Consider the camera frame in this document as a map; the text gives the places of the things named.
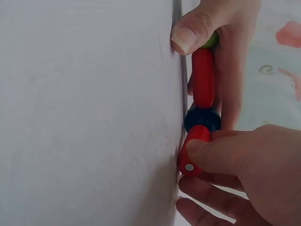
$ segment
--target toy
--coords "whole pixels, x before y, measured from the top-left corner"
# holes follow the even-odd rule
[[[219,40],[218,33],[216,31],[214,31],[213,34],[211,35],[210,39],[201,48],[212,48],[216,45],[216,43],[218,43],[218,40]]]
[[[221,118],[212,108],[214,101],[214,62],[210,49],[218,40],[216,32],[210,40],[192,54],[192,83],[195,106],[188,110],[184,120],[187,137],[178,156],[180,172],[189,177],[197,176],[202,170],[187,154],[186,145],[192,139],[210,141],[210,132],[220,129]]]

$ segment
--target dark blue bead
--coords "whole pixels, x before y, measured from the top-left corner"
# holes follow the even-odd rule
[[[212,108],[191,108],[185,117],[184,126],[188,132],[195,125],[204,125],[210,132],[221,128],[221,117]]]

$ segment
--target white dot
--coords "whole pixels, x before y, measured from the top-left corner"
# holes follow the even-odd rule
[[[194,170],[194,167],[193,167],[192,164],[186,164],[186,165],[185,165],[185,169],[186,169],[187,171],[193,171],[193,170]]]

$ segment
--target fingernail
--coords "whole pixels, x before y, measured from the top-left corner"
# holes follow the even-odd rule
[[[177,180],[178,183],[179,183],[179,181],[181,180],[182,177],[184,177],[184,174],[181,174],[181,175],[178,176],[178,180]]]
[[[179,46],[183,54],[187,54],[198,42],[195,33],[187,27],[177,29],[171,37],[171,41]]]
[[[179,201],[179,199],[182,199],[182,198],[183,198],[182,196],[177,197],[177,198],[175,199],[174,203],[176,204],[177,201]]]
[[[193,139],[187,143],[186,149],[188,153],[197,153],[204,145],[206,145],[206,142]]]

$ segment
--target finger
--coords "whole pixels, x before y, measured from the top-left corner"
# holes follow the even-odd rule
[[[220,174],[220,173],[208,173],[202,171],[198,178],[202,181],[208,182],[213,185],[223,186],[232,188],[238,191],[243,192],[244,188],[238,179],[238,177],[228,174]]]
[[[217,28],[228,23],[232,11],[229,1],[202,0],[173,27],[173,49],[181,55],[191,54],[203,46]]]
[[[214,101],[212,107],[221,115],[222,113],[222,86],[221,80],[214,71]]]
[[[223,137],[209,143],[193,139],[186,145],[188,156],[197,166],[210,173],[240,176],[246,163],[248,136]]]
[[[241,25],[217,30],[220,42],[215,48],[216,77],[222,91],[222,129],[233,129],[240,116],[246,56],[250,44],[247,28]]]
[[[229,221],[220,219],[201,208],[194,201],[181,198],[175,204],[179,213],[192,226],[232,226]]]
[[[211,134],[211,140],[217,140],[222,137],[234,137],[249,133],[249,131],[237,131],[237,130],[217,130]]]
[[[179,188],[195,200],[233,219],[239,219],[247,210],[253,209],[250,201],[197,178],[183,177]]]

